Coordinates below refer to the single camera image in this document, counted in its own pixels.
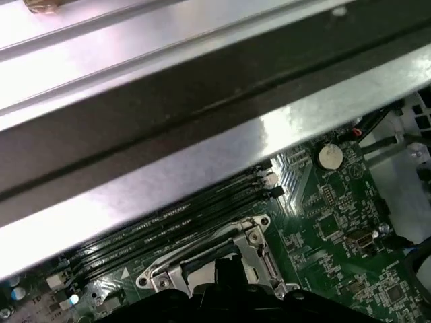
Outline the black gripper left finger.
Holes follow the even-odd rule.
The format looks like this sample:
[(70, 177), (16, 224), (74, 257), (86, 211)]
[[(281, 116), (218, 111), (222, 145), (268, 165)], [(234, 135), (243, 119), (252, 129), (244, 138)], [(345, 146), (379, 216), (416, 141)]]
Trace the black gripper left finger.
[(217, 259), (214, 282), (194, 288), (188, 297), (167, 289), (126, 309), (127, 322), (230, 322), (231, 260)]

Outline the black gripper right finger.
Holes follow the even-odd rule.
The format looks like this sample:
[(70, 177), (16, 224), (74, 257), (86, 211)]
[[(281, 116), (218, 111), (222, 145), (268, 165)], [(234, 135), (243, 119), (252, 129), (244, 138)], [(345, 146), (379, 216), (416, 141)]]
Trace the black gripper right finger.
[(374, 322), (374, 318), (301, 289), (288, 289), (277, 271), (262, 273), (230, 257), (231, 322)]

